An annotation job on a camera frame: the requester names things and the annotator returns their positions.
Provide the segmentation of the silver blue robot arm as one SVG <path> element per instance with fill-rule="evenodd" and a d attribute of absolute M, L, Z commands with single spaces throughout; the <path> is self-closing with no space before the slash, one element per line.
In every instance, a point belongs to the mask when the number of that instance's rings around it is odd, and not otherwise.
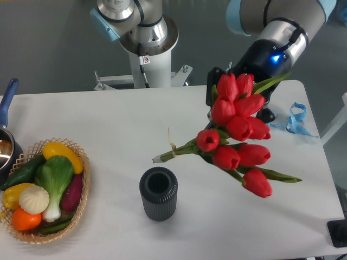
<path fill-rule="evenodd" d="M 288 73 L 336 5 L 335 1 L 230 1 L 228 28 L 257 35 L 228 73 L 251 73 L 256 82 Z M 98 1 L 90 12 L 99 33 L 120 41 L 128 52 L 135 88 L 184 85 L 190 67 L 171 70 L 178 41 L 174 21 L 163 14 L 162 1 Z"/>

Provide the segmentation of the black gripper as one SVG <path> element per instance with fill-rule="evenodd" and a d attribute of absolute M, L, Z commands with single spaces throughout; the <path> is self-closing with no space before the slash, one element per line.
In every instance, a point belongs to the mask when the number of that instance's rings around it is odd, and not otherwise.
<path fill-rule="evenodd" d="M 248 48 L 231 72 L 235 76 L 243 73 L 252 74 L 255 82 L 286 74 L 292 68 L 292 61 L 289 53 L 280 48 L 281 46 L 273 41 L 257 40 Z M 225 71 L 219 67 L 214 67 L 207 73 L 205 104 L 210 108 L 207 114 L 208 119 L 211 119 L 213 85 L 218 84 L 224 73 Z M 269 108 L 260 109 L 256 117 L 264 123 L 275 120 L 275 115 Z"/>

